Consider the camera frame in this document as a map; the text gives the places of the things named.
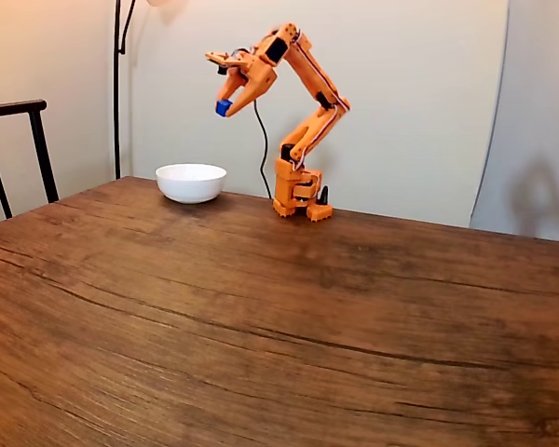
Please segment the blue block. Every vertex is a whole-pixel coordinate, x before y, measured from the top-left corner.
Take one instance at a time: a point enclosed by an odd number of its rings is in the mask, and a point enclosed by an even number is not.
[[[215,112],[217,112],[217,115],[225,116],[227,109],[229,109],[231,105],[232,101],[230,100],[220,100],[215,106]]]

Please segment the white bowl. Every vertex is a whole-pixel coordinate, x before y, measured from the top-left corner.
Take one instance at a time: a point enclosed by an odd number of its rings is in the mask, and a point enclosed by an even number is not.
[[[168,165],[156,170],[164,196],[180,203],[201,203],[219,196],[227,172],[213,165]]]

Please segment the black chair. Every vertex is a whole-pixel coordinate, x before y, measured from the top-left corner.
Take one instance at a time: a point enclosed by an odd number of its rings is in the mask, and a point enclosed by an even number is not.
[[[39,162],[41,177],[44,181],[46,197],[48,198],[48,202],[51,203],[58,200],[58,191],[56,190],[56,183],[54,182],[54,173],[49,163],[48,145],[46,144],[44,127],[41,124],[41,112],[42,110],[46,110],[47,107],[48,104],[43,100],[0,104],[0,116],[29,114],[31,130],[34,135],[35,151],[37,152],[37,161]],[[12,212],[8,205],[7,193],[4,190],[1,178],[0,203],[2,204],[5,216],[7,219],[10,219],[12,217]]]

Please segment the robotic arm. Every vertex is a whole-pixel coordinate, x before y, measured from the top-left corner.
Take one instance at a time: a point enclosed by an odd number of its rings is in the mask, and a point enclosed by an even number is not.
[[[293,23],[271,30],[261,42],[232,54],[207,53],[218,65],[218,73],[227,75],[217,96],[216,112],[230,117],[265,94],[277,79],[275,67],[286,60],[300,77],[319,109],[281,142],[281,157],[276,163],[274,209],[283,217],[307,209],[311,221],[325,219],[333,209],[327,204],[327,186],[320,192],[321,172],[305,170],[304,161],[335,123],[350,109],[329,76],[310,54],[311,44]],[[234,102],[230,98],[242,88]]]

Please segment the wooden table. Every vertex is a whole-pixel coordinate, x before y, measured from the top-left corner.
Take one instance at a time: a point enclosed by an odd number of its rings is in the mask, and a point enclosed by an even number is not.
[[[2,446],[559,446],[559,243],[127,178],[0,223]]]

